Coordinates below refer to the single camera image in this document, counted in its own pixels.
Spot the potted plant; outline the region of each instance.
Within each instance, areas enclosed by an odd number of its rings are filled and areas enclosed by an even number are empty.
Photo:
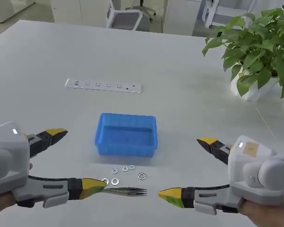
[[[282,87],[284,98],[284,11],[273,9],[234,17],[219,26],[220,37],[206,38],[202,53],[224,45],[224,71],[231,68],[231,90],[242,98],[257,101],[275,84]]]

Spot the gray table surface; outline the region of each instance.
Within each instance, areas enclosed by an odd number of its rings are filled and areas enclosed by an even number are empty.
[[[281,97],[281,88],[275,86],[265,97],[255,103],[271,133],[284,151],[284,99]]]
[[[40,177],[112,178],[149,196],[99,193],[43,209],[12,207],[0,226],[253,226],[242,215],[208,216],[157,196],[170,187],[227,183],[227,167],[207,154],[199,137],[233,143],[248,135],[279,150],[254,105],[232,95],[221,68],[222,49],[204,58],[204,39],[84,26],[19,21],[0,35],[0,124],[17,120],[27,133],[64,127],[69,134],[32,163]],[[142,94],[66,89],[67,78],[133,81]],[[101,113],[154,115],[159,147],[151,159],[101,157],[93,145]],[[140,181],[139,172],[147,179]]]

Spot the white power strip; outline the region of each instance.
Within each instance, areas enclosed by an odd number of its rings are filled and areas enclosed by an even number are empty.
[[[100,91],[118,91],[127,93],[142,93],[142,85],[136,83],[116,83],[112,81],[95,81],[82,79],[67,79],[66,88],[79,88]]]

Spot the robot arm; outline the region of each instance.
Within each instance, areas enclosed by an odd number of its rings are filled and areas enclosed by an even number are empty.
[[[15,122],[0,126],[0,194],[12,192],[18,206],[33,207],[43,201],[48,208],[81,200],[106,187],[103,181],[86,178],[48,179],[28,175],[30,158],[61,140],[67,131],[50,129],[26,135]]]
[[[276,154],[256,141],[241,136],[234,146],[214,138],[200,145],[228,165],[229,184],[212,188],[173,188],[159,196],[181,208],[216,215],[216,210],[237,213],[244,200],[279,205],[284,199],[284,153]]]

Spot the floor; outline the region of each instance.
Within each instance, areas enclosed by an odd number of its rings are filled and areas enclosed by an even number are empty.
[[[0,23],[0,34],[16,23],[18,20],[33,20],[54,22],[53,12],[51,8],[51,0],[36,0],[36,3],[26,8],[4,23]],[[164,0],[148,0],[145,1],[145,6],[157,10],[157,16],[151,24],[151,32],[162,33],[162,15],[163,15],[163,2]],[[122,8],[131,6],[132,0],[123,0]],[[195,26],[194,36],[208,36],[210,30],[204,27],[203,22],[197,22]]]

